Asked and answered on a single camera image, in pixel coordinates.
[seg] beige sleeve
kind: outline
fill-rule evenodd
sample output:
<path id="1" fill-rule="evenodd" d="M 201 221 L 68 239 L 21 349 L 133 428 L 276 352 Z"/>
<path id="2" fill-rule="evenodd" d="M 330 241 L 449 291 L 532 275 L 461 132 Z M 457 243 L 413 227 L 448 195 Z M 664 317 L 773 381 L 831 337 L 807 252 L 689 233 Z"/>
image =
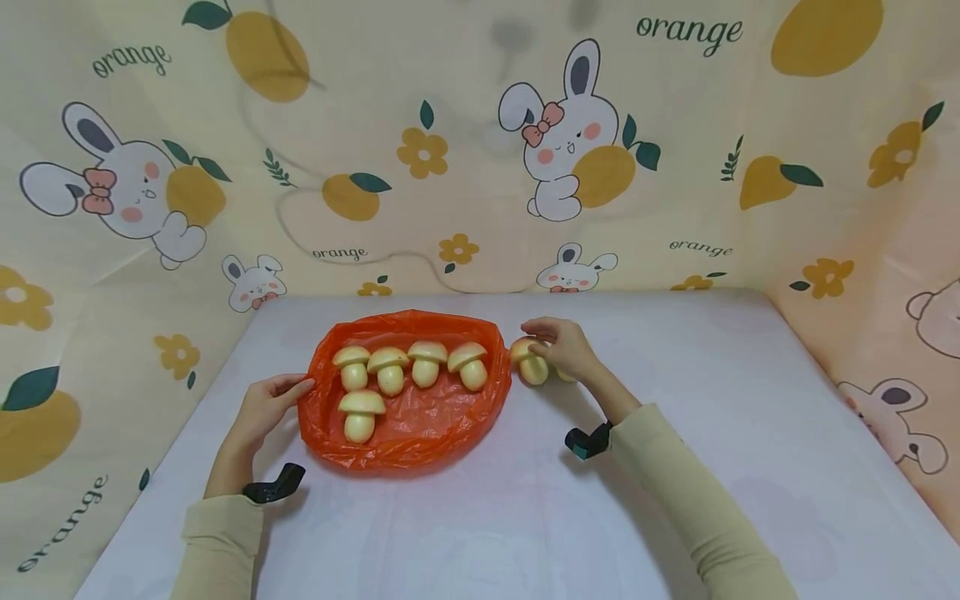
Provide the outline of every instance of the beige sleeve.
<path id="1" fill-rule="evenodd" d="M 170 600 L 250 600 L 261 533 L 263 507 L 246 496 L 216 496 L 191 506 Z"/>
<path id="2" fill-rule="evenodd" d="M 662 506 L 711 600 L 797 597 L 780 561 L 656 404 L 613 428 L 611 451 Z"/>

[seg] black wrist strap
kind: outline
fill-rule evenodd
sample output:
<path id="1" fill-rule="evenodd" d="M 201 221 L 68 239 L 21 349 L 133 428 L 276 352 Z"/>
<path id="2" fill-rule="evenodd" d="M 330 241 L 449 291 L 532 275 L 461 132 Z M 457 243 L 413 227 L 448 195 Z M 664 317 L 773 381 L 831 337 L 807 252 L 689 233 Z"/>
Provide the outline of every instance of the black wrist strap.
<path id="1" fill-rule="evenodd" d="M 587 435 L 582 429 L 573 428 L 566 434 L 564 444 L 576 454 L 580 460 L 592 458 L 610 447 L 610 430 L 613 425 L 607 421 Z"/>
<path id="2" fill-rule="evenodd" d="M 306 470 L 300 465 L 287 463 L 276 481 L 271 483 L 250 483 L 244 486 L 243 494 L 257 504 L 268 504 L 282 500 L 300 486 L 300 480 Z"/>

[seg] fabric wall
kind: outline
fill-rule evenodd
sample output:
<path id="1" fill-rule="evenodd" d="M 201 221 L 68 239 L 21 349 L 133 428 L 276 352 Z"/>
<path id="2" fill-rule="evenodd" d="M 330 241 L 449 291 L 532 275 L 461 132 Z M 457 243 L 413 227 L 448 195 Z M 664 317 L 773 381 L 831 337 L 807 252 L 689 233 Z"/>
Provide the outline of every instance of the fabric wall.
<path id="1" fill-rule="evenodd" d="M 955 3 L 0 14 L 0 597 L 70 597 L 284 294 L 764 290 L 960 536 Z"/>

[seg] orange plastic bag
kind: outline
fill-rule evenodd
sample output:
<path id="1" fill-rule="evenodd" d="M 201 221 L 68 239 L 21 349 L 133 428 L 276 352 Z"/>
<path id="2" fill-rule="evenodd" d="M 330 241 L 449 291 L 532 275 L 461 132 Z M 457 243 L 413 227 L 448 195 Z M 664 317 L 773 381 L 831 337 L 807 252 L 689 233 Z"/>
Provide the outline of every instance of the orange plastic bag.
<path id="1" fill-rule="evenodd" d="M 482 345 L 487 349 L 487 384 L 471 392 L 459 375 L 443 368 L 437 383 L 421 390 L 407 371 L 403 391 L 384 396 L 387 413 L 377 417 L 373 437 L 363 445 L 347 442 L 346 415 L 337 410 L 345 390 L 333 355 L 353 345 L 371 352 L 385 346 L 405 351 L 417 340 L 441 342 L 447 351 L 464 342 Z M 493 427 L 511 383 L 510 356 L 495 324 L 419 310 L 334 325 L 317 346 L 307 376 L 317 383 L 297 406 L 303 441 L 322 459 L 374 473 L 427 465 L 439 468 L 463 456 Z M 377 390 L 375 377 L 368 387 Z"/>

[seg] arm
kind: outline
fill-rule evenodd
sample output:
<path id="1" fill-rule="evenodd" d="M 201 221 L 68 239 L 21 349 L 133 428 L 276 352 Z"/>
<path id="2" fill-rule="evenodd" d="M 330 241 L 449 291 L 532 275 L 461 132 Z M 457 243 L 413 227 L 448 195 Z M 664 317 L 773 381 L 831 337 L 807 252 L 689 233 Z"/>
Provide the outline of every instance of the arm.
<path id="1" fill-rule="evenodd" d="M 242 495 L 253 481 L 253 456 L 313 381 L 279 375 L 258 381 L 244 396 L 240 413 L 217 452 L 204 499 L 187 509 L 186 552 L 171 600 L 246 600 L 263 532 L 263 507 Z"/>
<path id="2" fill-rule="evenodd" d="M 780 561 L 764 545 L 723 485 L 655 404 L 640 402 L 596 358 L 579 325 L 535 319 L 521 326 L 552 346 L 534 352 L 577 378 L 614 425 L 617 463 L 664 509 L 712 600 L 797 597 Z"/>

